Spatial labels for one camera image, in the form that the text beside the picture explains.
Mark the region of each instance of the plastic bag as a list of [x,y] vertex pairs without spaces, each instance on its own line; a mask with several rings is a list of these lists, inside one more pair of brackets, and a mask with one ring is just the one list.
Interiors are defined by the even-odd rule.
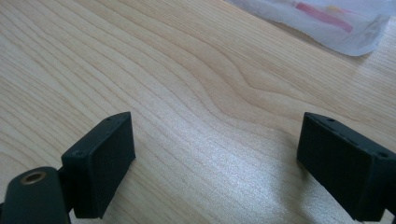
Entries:
[[287,24],[350,56],[376,49],[396,0],[226,0],[262,18]]

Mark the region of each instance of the wood grain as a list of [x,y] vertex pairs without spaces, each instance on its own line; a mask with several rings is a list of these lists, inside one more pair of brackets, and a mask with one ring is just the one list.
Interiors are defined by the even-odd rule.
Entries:
[[0,200],[131,111],[137,159],[74,223],[354,223],[295,161],[303,113],[395,151],[395,28],[351,58],[220,0],[1,0]]

